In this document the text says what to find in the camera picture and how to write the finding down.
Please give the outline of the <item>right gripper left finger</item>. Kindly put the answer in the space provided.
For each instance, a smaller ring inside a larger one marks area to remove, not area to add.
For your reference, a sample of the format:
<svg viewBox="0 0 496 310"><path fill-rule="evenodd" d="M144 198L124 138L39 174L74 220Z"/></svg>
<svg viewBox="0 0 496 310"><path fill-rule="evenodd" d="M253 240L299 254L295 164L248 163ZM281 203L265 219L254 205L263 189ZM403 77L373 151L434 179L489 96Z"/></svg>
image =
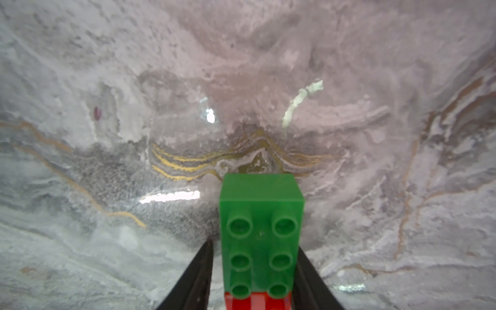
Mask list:
<svg viewBox="0 0 496 310"><path fill-rule="evenodd" d="M213 254L213 241L207 239L157 309L207 309L213 271Z"/></svg>

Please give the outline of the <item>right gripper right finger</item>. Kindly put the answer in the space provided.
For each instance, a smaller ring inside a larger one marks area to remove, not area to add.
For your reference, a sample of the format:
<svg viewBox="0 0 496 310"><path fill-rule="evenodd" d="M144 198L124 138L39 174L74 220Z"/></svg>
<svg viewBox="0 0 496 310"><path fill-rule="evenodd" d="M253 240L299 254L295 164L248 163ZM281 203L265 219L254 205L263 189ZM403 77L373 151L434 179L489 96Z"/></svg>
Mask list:
<svg viewBox="0 0 496 310"><path fill-rule="evenodd" d="M298 249L294 276L292 309L344 310L317 273L302 248Z"/></svg>

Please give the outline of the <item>red small lego brick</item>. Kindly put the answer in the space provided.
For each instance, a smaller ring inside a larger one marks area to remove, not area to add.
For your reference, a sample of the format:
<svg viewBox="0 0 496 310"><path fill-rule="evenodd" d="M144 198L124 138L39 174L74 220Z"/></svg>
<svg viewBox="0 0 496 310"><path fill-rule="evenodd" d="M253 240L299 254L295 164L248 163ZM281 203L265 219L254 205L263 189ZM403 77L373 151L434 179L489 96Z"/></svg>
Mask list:
<svg viewBox="0 0 496 310"><path fill-rule="evenodd" d="M267 293L252 293L245 299L236 299L224 293L227 310L291 310L291 293L286 297L274 299Z"/></svg>

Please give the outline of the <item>green small lego brick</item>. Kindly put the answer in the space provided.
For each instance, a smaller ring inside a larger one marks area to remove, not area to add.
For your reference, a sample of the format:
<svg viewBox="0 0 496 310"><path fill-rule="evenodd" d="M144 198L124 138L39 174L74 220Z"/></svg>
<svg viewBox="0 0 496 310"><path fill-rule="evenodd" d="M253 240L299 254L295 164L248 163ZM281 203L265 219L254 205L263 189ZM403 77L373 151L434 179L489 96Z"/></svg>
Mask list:
<svg viewBox="0 0 496 310"><path fill-rule="evenodd" d="M223 285L243 300L293 289L305 198L292 174L226 174L219 201Z"/></svg>

